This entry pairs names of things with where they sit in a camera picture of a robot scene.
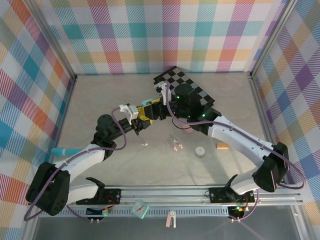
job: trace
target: plaid wall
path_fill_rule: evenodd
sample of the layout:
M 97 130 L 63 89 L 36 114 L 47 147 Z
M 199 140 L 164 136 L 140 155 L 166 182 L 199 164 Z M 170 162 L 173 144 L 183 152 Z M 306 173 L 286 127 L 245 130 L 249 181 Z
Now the plaid wall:
M 286 1 L 37 0 L 78 74 L 248 71 Z
M 0 1 L 0 240 L 16 240 L 71 81 L 22 0 Z
M 320 239 L 320 0 L 298 2 L 257 76 L 273 135 L 307 179 L 303 200 Z

